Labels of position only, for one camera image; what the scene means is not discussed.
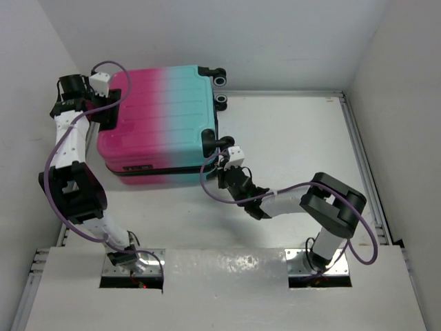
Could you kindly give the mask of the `pink suitcase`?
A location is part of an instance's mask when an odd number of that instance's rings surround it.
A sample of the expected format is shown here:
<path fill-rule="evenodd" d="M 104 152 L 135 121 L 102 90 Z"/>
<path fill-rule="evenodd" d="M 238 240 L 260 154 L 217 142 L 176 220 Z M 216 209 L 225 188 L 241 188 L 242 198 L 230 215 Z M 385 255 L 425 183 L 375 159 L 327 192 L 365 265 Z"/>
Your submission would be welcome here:
<path fill-rule="evenodd" d="M 110 90 L 127 98 L 99 128 L 106 168 L 128 185 L 193 181 L 214 171 L 206 158 L 235 144 L 218 133 L 227 97 L 213 88 L 226 83 L 226 69 L 198 65 L 115 73 Z"/>

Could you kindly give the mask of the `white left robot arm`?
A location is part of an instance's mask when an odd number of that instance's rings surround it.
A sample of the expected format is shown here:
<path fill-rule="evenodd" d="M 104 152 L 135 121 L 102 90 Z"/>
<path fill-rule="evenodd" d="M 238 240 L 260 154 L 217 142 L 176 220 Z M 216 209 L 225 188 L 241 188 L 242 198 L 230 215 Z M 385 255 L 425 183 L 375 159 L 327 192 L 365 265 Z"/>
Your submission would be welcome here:
<path fill-rule="evenodd" d="M 57 150 L 48 169 L 39 174 L 39 184 L 67 224 L 87 229 L 103 244 L 112 265 L 131 270 L 139 259 L 134 235 L 106 215 L 105 190 L 85 161 L 90 124 L 95 122 L 103 130 L 116 127 L 121 90 L 111 89 L 110 81 L 103 72 L 59 78 L 57 101 L 50 112 Z"/>

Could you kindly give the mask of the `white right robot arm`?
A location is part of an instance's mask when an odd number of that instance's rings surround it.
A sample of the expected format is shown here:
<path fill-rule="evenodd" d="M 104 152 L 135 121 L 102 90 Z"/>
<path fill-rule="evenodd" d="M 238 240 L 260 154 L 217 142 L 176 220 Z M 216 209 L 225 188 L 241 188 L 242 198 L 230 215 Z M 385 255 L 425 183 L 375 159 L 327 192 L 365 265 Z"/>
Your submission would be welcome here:
<path fill-rule="evenodd" d="M 326 270 L 340 244 L 354 235 L 359 222 L 354 212 L 361 214 L 367 200 L 361 192 L 324 172 L 315 173 L 311 183 L 311 186 L 261 197 L 269 189 L 255 185 L 242 167 L 218 171 L 219 188 L 228 190 L 251 217 L 261 220 L 305 212 L 321 225 L 305 254 L 308 268 L 319 273 Z"/>

